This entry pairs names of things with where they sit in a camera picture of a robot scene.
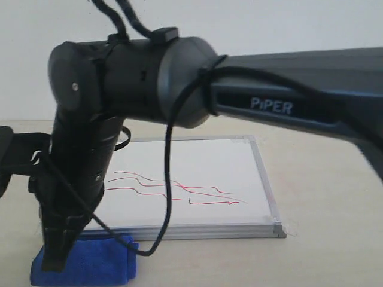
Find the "screw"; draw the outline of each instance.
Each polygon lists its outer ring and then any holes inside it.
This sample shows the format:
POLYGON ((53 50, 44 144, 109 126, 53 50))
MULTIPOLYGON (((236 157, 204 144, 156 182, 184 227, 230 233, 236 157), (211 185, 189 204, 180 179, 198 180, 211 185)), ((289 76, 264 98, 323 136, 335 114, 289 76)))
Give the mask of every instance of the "screw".
POLYGON ((73 91, 78 91, 78 84, 77 83, 73 83, 72 84, 72 90, 73 91))

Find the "white wall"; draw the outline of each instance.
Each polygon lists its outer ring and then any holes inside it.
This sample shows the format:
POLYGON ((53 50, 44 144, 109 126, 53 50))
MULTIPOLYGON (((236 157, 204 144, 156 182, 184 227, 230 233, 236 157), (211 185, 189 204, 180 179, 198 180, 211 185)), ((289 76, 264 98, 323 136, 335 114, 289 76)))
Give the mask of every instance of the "white wall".
MULTIPOLYGON (((201 36, 219 53, 383 46, 382 0, 132 3, 150 29, 178 26, 183 36, 201 36)), ((52 119, 55 102, 47 79, 51 49, 66 40, 105 39, 114 33, 88 0, 0 0, 0 27, 0 120, 52 119)))

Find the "piper logo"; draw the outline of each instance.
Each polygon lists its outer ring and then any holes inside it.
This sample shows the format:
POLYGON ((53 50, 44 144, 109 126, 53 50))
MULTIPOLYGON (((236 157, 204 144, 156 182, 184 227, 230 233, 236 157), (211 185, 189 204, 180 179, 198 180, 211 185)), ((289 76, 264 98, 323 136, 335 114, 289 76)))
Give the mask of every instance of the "piper logo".
POLYGON ((251 98, 251 108, 259 109, 265 112, 276 112, 278 114, 290 115, 294 104, 283 100, 260 99, 259 97, 251 98))

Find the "black bracket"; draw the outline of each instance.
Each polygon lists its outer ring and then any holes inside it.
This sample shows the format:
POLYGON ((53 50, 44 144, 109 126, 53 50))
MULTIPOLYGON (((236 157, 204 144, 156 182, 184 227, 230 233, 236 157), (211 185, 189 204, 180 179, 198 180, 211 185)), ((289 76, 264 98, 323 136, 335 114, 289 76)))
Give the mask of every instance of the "black bracket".
POLYGON ((0 197, 13 174, 33 176, 37 171, 36 153, 49 147, 46 133, 14 133, 11 127, 0 127, 0 197))

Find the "white surface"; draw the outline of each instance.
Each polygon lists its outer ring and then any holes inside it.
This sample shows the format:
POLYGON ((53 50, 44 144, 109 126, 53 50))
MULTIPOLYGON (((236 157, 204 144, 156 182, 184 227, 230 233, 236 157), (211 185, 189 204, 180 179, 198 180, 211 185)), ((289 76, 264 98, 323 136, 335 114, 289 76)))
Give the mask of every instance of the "white surface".
MULTIPOLYGON (((381 0, 132 0, 150 28, 178 26, 231 55, 383 45, 381 0)), ((0 0, 0 120, 51 120, 48 57, 115 30, 88 0, 0 0)), ((129 29, 134 38, 136 33, 129 29)))
MULTIPOLYGON (((131 142, 114 153, 95 212, 110 227, 162 225, 164 148, 163 141, 131 142)), ((249 140, 173 141, 171 154, 171 227, 274 222, 249 140)), ((101 228, 92 221, 86 229, 101 228)))
MULTIPOLYGON (((17 132, 51 131, 51 122, 0 124, 17 132)), ((155 124, 126 124, 134 138, 163 137, 165 132, 155 124)), ((177 136, 231 134, 258 139, 282 221, 292 236, 166 241, 152 257, 139 257, 138 278, 129 286, 383 286, 383 186, 357 149, 226 118, 212 118, 194 130, 176 129, 177 136)), ((25 177, 14 177, 0 199, 0 286, 29 286, 31 262, 41 247, 38 205, 26 191, 27 183, 25 177)))

